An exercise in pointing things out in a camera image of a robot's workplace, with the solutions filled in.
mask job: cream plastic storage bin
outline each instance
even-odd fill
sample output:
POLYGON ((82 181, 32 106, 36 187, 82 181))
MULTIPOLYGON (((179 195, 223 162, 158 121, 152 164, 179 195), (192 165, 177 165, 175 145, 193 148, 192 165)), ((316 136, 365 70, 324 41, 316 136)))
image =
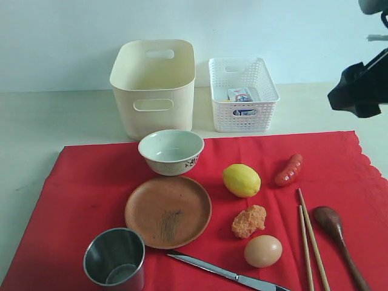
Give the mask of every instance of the cream plastic storage bin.
POLYGON ((218 132, 264 132, 270 127, 279 94, 261 58, 209 60, 213 120, 218 132), (228 89, 248 87, 253 102, 223 102, 228 89), (256 110, 236 116, 235 110, 256 110))
POLYGON ((182 40, 139 40, 123 45, 110 83, 125 132, 135 140, 163 129, 191 130, 195 58, 182 40))

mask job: ceramic bowl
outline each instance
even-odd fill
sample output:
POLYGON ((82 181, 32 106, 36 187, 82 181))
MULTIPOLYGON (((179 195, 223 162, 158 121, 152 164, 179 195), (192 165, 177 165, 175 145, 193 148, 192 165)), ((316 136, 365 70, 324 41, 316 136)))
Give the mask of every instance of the ceramic bowl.
POLYGON ((144 137, 138 150, 154 172, 177 176, 195 166, 204 145, 202 137, 194 132, 166 129, 144 137))

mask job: brown egg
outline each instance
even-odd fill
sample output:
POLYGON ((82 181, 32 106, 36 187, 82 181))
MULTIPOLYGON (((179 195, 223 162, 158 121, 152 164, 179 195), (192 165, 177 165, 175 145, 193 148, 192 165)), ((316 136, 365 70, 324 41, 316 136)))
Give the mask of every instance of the brown egg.
POLYGON ((276 263, 283 252, 280 241, 270 235, 260 235, 251 239, 244 249, 244 257, 248 264, 264 268, 276 263))

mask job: wooden chopstick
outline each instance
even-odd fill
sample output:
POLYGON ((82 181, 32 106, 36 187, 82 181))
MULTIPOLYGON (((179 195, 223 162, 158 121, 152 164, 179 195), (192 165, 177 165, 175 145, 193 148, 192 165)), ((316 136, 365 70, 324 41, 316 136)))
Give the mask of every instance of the wooden chopstick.
POLYGON ((330 291, 329 282, 327 282, 325 268, 323 267, 321 255, 319 254, 318 245, 316 244, 316 240, 315 240, 315 236, 314 236, 314 231, 313 231, 313 227, 311 225, 309 213, 307 212, 306 205, 304 203, 304 199, 303 199, 303 195, 302 195, 302 190, 300 188, 298 188, 298 192, 299 192, 299 198, 300 198, 301 204, 302 204, 302 210, 303 210, 304 219, 306 221, 307 229, 308 229, 309 235, 310 235, 311 244, 313 246, 315 259, 316 259, 316 262, 318 264, 319 274, 321 275, 321 279, 322 279, 322 283, 323 283, 323 288, 324 288, 325 291, 330 291))
POLYGON ((304 224, 302 205, 299 205, 299 217, 301 219, 301 230, 302 230, 303 247, 304 247, 304 258, 306 259, 306 269, 307 269, 307 279, 309 280, 309 290, 310 291, 314 291, 313 273, 311 271, 311 265, 310 265, 309 245, 308 245, 308 242, 307 242, 306 226, 304 224))

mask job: stainless steel cup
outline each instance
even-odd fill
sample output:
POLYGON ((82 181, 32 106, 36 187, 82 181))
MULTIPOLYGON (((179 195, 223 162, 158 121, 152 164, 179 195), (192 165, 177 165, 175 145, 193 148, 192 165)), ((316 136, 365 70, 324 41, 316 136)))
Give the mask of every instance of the stainless steel cup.
POLYGON ((144 287, 144 241, 124 227, 99 234, 84 255, 84 271, 109 291, 141 291, 144 287))

